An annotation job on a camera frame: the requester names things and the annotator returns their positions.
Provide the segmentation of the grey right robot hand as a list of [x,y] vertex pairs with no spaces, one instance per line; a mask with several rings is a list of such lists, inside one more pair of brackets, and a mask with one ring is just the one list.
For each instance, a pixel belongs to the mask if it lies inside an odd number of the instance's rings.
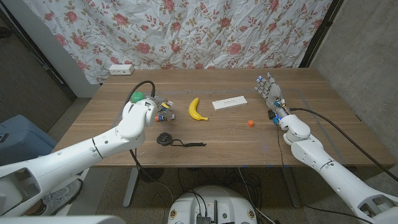
[[288,116],[290,110],[286,106],[282,91],[271,73],[268,72],[266,77],[258,76],[256,82],[257,86],[254,89],[265,99],[271,112],[269,113],[270,119],[279,122],[283,117]]

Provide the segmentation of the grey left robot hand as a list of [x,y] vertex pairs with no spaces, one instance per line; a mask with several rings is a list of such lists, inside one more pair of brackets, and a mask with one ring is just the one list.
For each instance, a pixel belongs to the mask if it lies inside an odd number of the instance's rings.
[[175,114],[170,110],[174,105],[172,101],[160,96],[150,97],[149,99],[155,103],[157,111],[157,115],[155,116],[156,121],[169,121],[175,119]]

